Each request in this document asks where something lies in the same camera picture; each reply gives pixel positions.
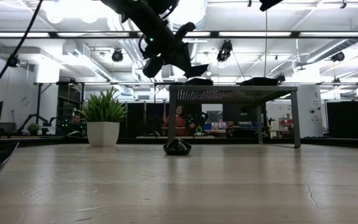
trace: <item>person in red shirt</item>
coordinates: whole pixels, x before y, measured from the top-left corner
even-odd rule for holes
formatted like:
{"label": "person in red shirt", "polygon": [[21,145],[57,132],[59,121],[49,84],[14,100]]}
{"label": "person in red shirt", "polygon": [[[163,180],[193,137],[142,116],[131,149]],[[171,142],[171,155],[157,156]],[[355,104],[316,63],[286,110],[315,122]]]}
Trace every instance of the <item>person in red shirt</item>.
{"label": "person in red shirt", "polygon": [[[169,116],[167,116],[164,126],[169,126]],[[186,119],[183,117],[183,108],[181,106],[178,106],[176,110],[176,127],[185,127],[185,129],[176,129],[177,136],[187,136],[188,131],[196,127],[194,123],[186,127]]]}

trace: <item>metal table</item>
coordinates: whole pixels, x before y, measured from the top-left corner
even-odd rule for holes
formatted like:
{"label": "metal table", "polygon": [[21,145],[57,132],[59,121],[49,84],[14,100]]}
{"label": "metal table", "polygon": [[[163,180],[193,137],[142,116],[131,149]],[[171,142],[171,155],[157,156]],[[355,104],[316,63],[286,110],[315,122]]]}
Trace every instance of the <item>metal table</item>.
{"label": "metal table", "polygon": [[[169,86],[169,114],[177,103],[242,104],[256,106],[259,144],[262,139],[261,105],[291,94],[295,148],[301,147],[296,86]],[[175,116],[169,116],[168,141],[175,139]]]}

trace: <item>person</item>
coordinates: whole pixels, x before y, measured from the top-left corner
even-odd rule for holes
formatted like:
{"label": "person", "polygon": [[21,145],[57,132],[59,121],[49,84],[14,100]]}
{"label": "person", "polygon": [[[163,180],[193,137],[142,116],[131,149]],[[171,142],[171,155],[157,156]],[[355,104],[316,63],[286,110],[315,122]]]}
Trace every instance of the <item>person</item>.
{"label": "person", "polygon": [[73,124],[75,126],[80,126],[81,125],[81,117],[79,114],[75,114],[73,117]]}
{"label": "person", "polygon": [[79,131],[82,134],[86,134],[85,130],[86,130],[86,126],[82,122],[81,116],[78,113],[74,114],[73,125],[70,128],[70,131]]}
{"label": "person", "polygon": [[[176,129],[176,135],[177,136],[186,136],[187,132],[189,130],[194,129],[196,127],[196,125],[194,123],[190,123],[186,127],[186,119],[183,116],[183,108],[181,106],[177,107],[175,123],[176,123],[177,128],[185,127],[185,129]],[[164,126],[165,127],[169,126],[169,116],[167,116],[167,118],[165,120],[165,123],[164,123]]]}

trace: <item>potted plant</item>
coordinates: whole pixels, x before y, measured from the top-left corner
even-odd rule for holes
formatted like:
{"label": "potted plant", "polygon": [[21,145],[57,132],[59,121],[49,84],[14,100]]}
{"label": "potted plant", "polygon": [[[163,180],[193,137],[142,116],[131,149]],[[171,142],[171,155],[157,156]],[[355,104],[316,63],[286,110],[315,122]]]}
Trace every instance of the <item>potted plant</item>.
{"label": "potted plant", "polygon": [[201,127],[201,125],[197,126],[196,128],[196,136],[202,136],[203,135],[203,127]]}
{"label": "potted plant", "polygon": [[117,91],[102,91],[99,96],[91,95],[83,114],[88,122],[88,141],[91,146],[115,146],[119,134],[119,122],[125,118],[126,112],[117,97]]}
{"label": "potted plant", "polygon": [[40,126],[35,123],[31,123],[27,127],[27,130],[30,132],[30,135],[38,135],[39,129],[40,129]]}

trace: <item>table leg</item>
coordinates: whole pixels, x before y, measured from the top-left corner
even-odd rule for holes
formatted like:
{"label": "table leg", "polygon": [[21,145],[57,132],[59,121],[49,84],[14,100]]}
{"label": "table leg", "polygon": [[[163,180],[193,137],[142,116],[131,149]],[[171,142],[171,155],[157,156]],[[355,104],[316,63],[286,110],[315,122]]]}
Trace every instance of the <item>table leg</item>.
{"label": "table leg", "polygon": [[169,127],[168,127],[168,142],[175,139],[176,135],[176,107],[177,107],[177,91],[169,92]]}
{"label": "table leg", "polygon": [[257,115],[257,121],[258,121],[258,143],[263,144],[264,140],[262,137],[262,112],[260,109],[260,105],[256,107],[256,115]]}
{"label": "table leg", "polygon": [[293,120],[293,140],[295,148],[301,147],[301,134],[299,127],[299,110],[298,110],[298,95],[296,91],[291,92],[291,104],[292,104],[292,120]]}

